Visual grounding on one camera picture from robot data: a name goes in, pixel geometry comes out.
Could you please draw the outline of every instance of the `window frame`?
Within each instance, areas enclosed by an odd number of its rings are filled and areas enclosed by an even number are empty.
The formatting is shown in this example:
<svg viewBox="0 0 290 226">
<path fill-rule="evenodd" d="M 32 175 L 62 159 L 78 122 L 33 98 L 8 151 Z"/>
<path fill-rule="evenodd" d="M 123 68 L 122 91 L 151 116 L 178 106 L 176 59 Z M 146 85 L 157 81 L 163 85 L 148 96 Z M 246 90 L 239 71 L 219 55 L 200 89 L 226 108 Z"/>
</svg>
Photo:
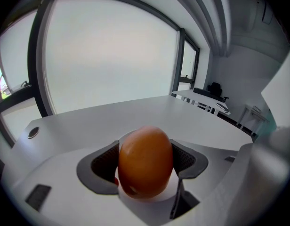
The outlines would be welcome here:
<svg viewBox="0 0 290 226">
<path fill-rule="evenodd" d="M 193 42 L 193 40 L 186 35 L 184 28 L 180 28 L 175 22 L 173 22 L 170 18 L 168 18 L 165 14 L 160 12 L 159 10 L 155 9 L 154 7 L 140 1 L 140 0 L 117 0 L 121 1 L 133 6 L 136 6 L 146 12 L 151 13 L 152 15 L 156 16 L 160 20 L 164 21 L 170 27 L 175 29 L 176 31 L 180 31 L 180 42 L 177 48 L 177 60 L 175 63 L 176 73 L 173 76 L 173 84 L 172 87 L 178 87 L 179 82 L 186 82 L 190 83 L 191 86 L 196 78 L 197 72 L 197 64 L 198 64 L 198 57 L 199 57 L 199 48 Z M 2 25 L 0 30 L 0 36 L 11 26 L 13 26 L 17 21 L 24 18 L 32 11 L 37 10 L 36 16 L 34 18 L 34 22 L 32 24 L 30 37 L 29 37 L 29 44 L 28 44 L 28 77 L 29 83 L 24 86 L 22 89 L 17 91 L 11 91 L 11 95 L 7 98 L 0 100 L 0 114 L 27 99 L 32 97 L 35 98 L 38 110 L 42 117 L 46 117 L 49 115 L 53 115 L 54 107 L 50 102 L 50 96 L 46 88 L 46 81 L 45 81 L 45 72 L 43 69 L 43 52 L 46 43 L 46 28 L 49 23 L 50 13 L 53 10 L 55 0 L 33 0 L 32 2 L 28 3 L 24 7 L 15 11 L 12 15 L 7 17 L 5 22 Z M 185 40 L 191 45 L 191 47 L 196 51 L 196 57 L 194 62 L 194 70 L 193 70 L 193 78 L 180 78 L 181 68 L 182 68 L 182 61 L 183 61 L 183 52 L 184 52 L 184 42 Z M 2 75 L 6 81 L 6 76 L 3 72 L 4 66 L 0 61 L 0 67 L 2 71 Z M 0 130 L 7 140 L 7 142 L 12 147 L 15 143 L 14 138 L 10 136 L 10 132 L 8 132 L 8 128 L 4 125 L 4 121 L 1 119 L 0 115 Z"/>
</svg>

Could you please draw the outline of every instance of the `white table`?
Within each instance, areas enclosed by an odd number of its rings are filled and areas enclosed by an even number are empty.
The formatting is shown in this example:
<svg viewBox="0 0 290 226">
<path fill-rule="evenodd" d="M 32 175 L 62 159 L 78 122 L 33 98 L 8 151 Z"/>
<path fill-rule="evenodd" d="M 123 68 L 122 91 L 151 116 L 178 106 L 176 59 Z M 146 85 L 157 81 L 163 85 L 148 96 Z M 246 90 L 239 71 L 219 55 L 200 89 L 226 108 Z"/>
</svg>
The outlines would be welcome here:
<svg viewBox="0 0 290 226">
<path fill-rule="evenodd" d="M 100 149 L 144 125 L 161 128 L 171 139 L 238 151 L 250 136 L 172 96 L 101 105 L 32 121 L 12 148 L 2 174 L 8 188 L 51 156 L 77 149 Z M 28 139 L 34 127 L 40 130 Z"/>
<path fill-rule="evenodd" d="M 208 111 L 209 107 L 211 107 L 210 109 L 210 113 L 212 113 L 212 108 L 215 109 L 214 111 L 214 115 L 217 115 L 219 111 L 230 115 L 230 112 L 226 112 L 225 110 L 221 109 L 219 106 L 217 106 L 215 103 L 219 103 L 221 105 L 223 105 L 225 108 L 228 108 L 227 105 L 224 102 L 220 102 L 218 100 L 215 100 L 213 98 L 207 97 L 207 96 L 203 96 L 197 93 L 194 93 L 192 89 L 188 89 L 188 90 L 180 90 L 180 91 L 173 91 L 172 92 L 175 95 L 179 95 L 182 97 L 182 100 L 185 100 L 186 98 L 192 100 L 191 104 L 195 104 L 195 103 L 202 103 L 204 105 L 206 105 L 206 111 Z"/>
<path fill-rule="evenodd" d="M 247 122 L 247 119 L 249 118 L 249 116 L 251 114 L 254 115 L 256 119 L 258 119 L 258 121 L 257 121 L 257 123 L 256 123 L 256 125 L 253 128 L 252 133 L 251 133 L 253 135 L 254 132 L 257 134 L 257 132 L 259 131 L 259 129 L 261 128 L 261 126 L 264 122 L 269 123 L 269 120 L 263 114 L 255 111 L 252 106 L 245 105 L 244 110 L 243 110 L 239 120 L 236 123 L 236 126 L 238 126 L 238 124 L 241 124 L 240 130 L 243 128 L 244 124 Z"/>
</svg>

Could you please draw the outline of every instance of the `egg holder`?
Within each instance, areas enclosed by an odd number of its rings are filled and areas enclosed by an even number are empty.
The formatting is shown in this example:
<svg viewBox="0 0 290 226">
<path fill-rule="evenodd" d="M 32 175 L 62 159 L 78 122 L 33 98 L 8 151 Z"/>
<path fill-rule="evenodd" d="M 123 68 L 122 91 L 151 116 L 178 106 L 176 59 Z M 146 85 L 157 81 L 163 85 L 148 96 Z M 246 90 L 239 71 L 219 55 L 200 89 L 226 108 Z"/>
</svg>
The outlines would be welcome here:
<svg viewBox="0 0 290 226">
<path fill-rule="evenodd" d="M 170 219 L 175 219 L 195 207 L 199 201 L 184 189 L 182 180 L 199 176 L 208 166 L 208 159 L 189 147 L 170 140 L 173 149 L 173 168 L 178 176 L 175 201 Z M 76 168 L 78 179 L 89 190 L 101 195 L 119 194 L 114 183 L 118 167 L 120 142 L 110 145 L 82 158 Z"/>
</svg>

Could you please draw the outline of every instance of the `frosted window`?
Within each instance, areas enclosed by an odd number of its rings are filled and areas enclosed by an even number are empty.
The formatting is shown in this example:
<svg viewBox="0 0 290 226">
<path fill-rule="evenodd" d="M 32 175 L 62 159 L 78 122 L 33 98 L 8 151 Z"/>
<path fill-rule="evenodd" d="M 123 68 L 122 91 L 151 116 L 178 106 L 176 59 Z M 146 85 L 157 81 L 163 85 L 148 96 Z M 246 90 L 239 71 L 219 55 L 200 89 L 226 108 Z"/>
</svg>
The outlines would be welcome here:
<svg viewBox="0 0 290 226">
<path fill-rule="evenodd" d="M 27 57 L 31 27 L 36 12 L 23 17 L 0 36 L 1 66 L 10 89 L 16 90 L 28 79 Z"/>
<path fill-rule="evenodd" d="M 56 113 L 168 95 L 177 31 L 115 0 L 58 0 L 46 43 Z"/>
<path fill-rule="evenodd" d="M 2 75 L 1 69 L 0 69 L 0 93 L 2 99 L 5 99 L 11 95 L 10 90 L 4 79 L 4 76 Z"/>
<path fill-rule="evenodd" d="M 31 121 L 41 118 L 34 98 L 3 111 L 1 115 L 16 140 Z"/>
<path fill-rule="evenodd" d="M 181 77 L 185 77 L 187 75 L 189 79 L 192 79 L 195 55 L 196 51 L 185 41 Z"/>
<path fill-rule="evenodd" d="M 180 91 L 180 90 L 187 90 L 187 89 L 190 89 L 190 86 L 191 86 L 191 84 L 189 84 L 189 83 L 182 83 L 182 82 L 180 82 L 179 83 L 179 85 L 178 85 L 178 91 Z"/>
</svg>

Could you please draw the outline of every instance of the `egg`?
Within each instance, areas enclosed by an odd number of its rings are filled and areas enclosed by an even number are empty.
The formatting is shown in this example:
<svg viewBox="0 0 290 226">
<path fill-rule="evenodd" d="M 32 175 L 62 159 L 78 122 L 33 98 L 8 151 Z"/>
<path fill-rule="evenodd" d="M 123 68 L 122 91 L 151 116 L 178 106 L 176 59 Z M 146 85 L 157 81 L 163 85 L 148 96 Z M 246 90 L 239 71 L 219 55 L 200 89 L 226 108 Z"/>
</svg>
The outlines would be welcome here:
<svg viewBox="0 0 290 226">
<path fill-rule="evenodd" d="M 128 196 L 147 199 L 160 194 L 168 184 L 172 168 L 172 144 L 160 128 L 144 126 L 123 142 L 118 175 Z"/>
</svg>

